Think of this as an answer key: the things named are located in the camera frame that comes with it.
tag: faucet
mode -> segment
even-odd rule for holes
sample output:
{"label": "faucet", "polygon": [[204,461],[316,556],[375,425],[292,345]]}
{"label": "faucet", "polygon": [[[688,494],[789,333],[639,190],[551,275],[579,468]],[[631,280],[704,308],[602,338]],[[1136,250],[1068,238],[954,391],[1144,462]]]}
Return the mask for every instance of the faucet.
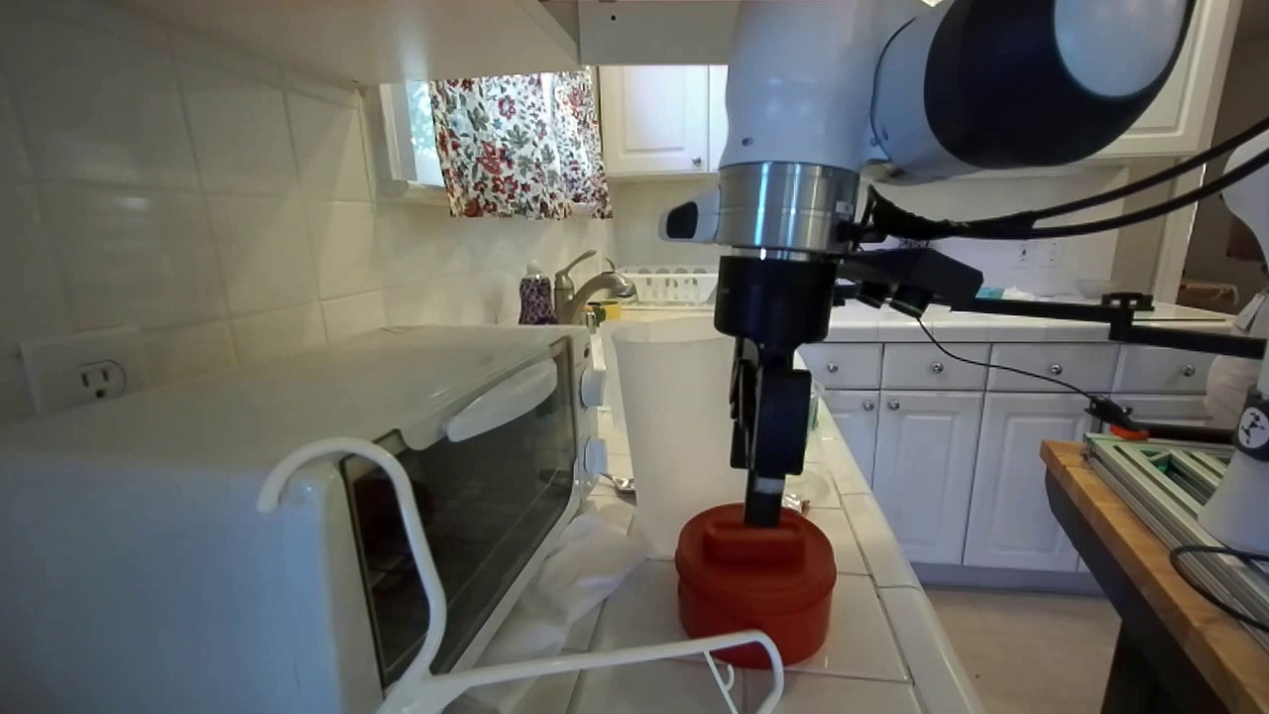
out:
{"label": "faucet", "polygon": [[605,261],[602,275],[596,275],[589,280],[576,285],[571,271],[584,265],[588,256],[596,256],[596,250],[571,256],[557,275],[556,275],[556,322],[557,325],[598,325],[602,308],[589,306],[596,295],[610,295],[610,298],[635,298],[635,285],[620,276],[620,265]]}

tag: electrical outlet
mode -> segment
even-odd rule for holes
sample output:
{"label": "electrical outlet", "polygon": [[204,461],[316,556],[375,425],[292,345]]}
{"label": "electrical outlet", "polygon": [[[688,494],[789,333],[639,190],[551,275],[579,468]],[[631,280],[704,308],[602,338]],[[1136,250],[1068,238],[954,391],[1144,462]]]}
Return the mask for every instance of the electrical outlet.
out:
{"label": "electrical outlet", "polygon": [[21,353],[34,411],[134,391],[146,373],[134,330],[21,341]]}

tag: floor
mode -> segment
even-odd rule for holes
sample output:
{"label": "floor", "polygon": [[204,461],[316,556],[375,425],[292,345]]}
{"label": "floor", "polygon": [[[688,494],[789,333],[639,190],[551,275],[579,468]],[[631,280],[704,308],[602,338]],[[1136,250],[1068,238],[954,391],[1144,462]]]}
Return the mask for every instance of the floor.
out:
{"label": "floor", "polygon": [[933,591],[986,714],[1093,714],[1117,616],[1105,600]]}

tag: wooden countertop edge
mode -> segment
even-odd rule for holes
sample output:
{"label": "wooden countertop edge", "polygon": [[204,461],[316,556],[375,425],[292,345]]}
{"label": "wooden countertop edge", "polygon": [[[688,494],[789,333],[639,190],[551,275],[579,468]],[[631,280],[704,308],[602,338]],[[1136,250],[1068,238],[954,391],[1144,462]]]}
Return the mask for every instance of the wooden countertop edge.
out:
{"label": "wooden countertop edge", "polygon": [[1084,445],[1045,440],[1039,451],[1222,702],[1269,711],[1269,654],[1171,566],[1171,547],[1085,462]]}

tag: floral curtain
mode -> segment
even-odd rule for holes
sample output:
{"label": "floral curtain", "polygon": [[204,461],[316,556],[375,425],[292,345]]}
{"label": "floral curtain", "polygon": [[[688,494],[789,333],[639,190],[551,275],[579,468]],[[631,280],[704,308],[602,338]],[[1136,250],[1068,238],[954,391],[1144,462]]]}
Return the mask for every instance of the floral curtain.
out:
{"label": "floral curtain", "polygon": [[432,119],[453,215],[610,215],[589,72],[444,80]]}

